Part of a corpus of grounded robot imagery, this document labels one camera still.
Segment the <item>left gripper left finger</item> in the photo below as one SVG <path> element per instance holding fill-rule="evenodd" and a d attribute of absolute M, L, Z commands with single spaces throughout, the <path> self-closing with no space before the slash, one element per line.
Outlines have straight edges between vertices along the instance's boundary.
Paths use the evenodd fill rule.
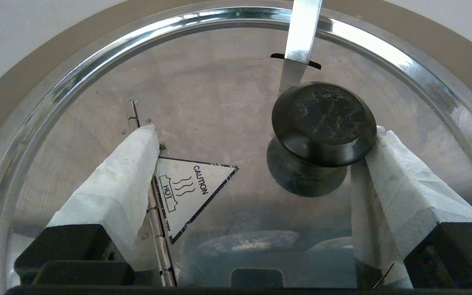
<path fill-rule="evenodd" d="M 111 243 L 122 255 L 130 252 L 146 216 L 159 153 L 155 125 L 134 130 L 17 257 L 14 271 L 20 282 L 31 284 L 53 261 L 105 260 Z"/>

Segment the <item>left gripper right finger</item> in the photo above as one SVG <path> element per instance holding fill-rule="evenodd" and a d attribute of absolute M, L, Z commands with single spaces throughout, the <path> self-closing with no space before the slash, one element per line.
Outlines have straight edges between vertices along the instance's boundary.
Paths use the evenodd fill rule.
<path fill-rule="evenodd" d="M 472 288 L 472 205 L 389 129 L 352 166 L 360 288 Z"/>

